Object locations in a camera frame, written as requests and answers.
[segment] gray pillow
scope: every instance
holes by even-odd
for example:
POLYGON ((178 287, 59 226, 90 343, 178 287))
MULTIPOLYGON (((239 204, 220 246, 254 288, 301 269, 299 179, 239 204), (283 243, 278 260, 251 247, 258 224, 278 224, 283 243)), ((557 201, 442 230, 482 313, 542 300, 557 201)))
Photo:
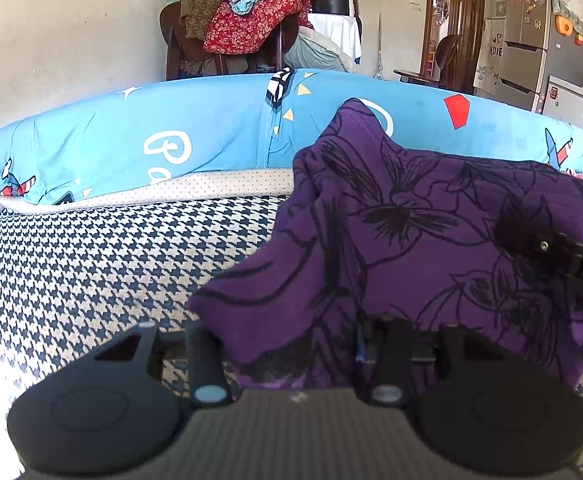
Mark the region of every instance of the gray pillow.
POLYGON ((291 68, 357 71, 357 64, 337 44, 308 27, 299 27, 298 38, 284 54, 283 60, 291 68))

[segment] refrigerator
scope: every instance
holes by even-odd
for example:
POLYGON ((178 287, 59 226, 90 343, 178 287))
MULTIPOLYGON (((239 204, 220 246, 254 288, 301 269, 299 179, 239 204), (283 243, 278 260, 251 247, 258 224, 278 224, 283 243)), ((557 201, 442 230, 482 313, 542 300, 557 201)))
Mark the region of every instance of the refrigerator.
POLYGON ((583 87, 550 76, 542 114, 583 129, 583 87))
POLYGON ((541 113, 549 77, 583 87, 583 44, 559 33, 551 0, 508 0, 497 101, 541 113))

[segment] brown patterned cloth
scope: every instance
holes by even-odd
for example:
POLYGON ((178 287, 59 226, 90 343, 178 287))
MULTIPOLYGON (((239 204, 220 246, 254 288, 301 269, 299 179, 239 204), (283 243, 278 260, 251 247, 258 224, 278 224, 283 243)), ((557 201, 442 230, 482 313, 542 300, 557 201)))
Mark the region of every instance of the brown patterned cloth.
POLYGON ((185 21, 185 35, 205 41, 209 24, 224 0, 180 0, 180 18, 185 21))

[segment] red floral cloth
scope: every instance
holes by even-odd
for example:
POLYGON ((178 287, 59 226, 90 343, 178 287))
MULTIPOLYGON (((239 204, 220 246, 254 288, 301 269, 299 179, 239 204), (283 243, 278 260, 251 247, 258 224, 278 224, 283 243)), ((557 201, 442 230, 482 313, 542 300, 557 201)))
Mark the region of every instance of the red floral cloth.
POLYGON ((299 15, 299 25, 314 28, 307 19, 309 0, 263 0, 244 16, 223 2, 212 18, 204 49, 214 54, 251 54, 256 52, 276 25, 290 14, 299 15))

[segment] yellow triangle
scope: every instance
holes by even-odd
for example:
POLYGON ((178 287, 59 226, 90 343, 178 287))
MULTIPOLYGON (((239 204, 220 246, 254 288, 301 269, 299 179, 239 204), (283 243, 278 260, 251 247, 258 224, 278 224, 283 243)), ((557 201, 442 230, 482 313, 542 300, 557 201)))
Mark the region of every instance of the yellow triangle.
POLYGON ((303 85, 303 83, 299 83, 298 95, 309 95, 309 94, 311 94, 311 92, 309 91, 309 88, 307 88, 305 85, 303 85))

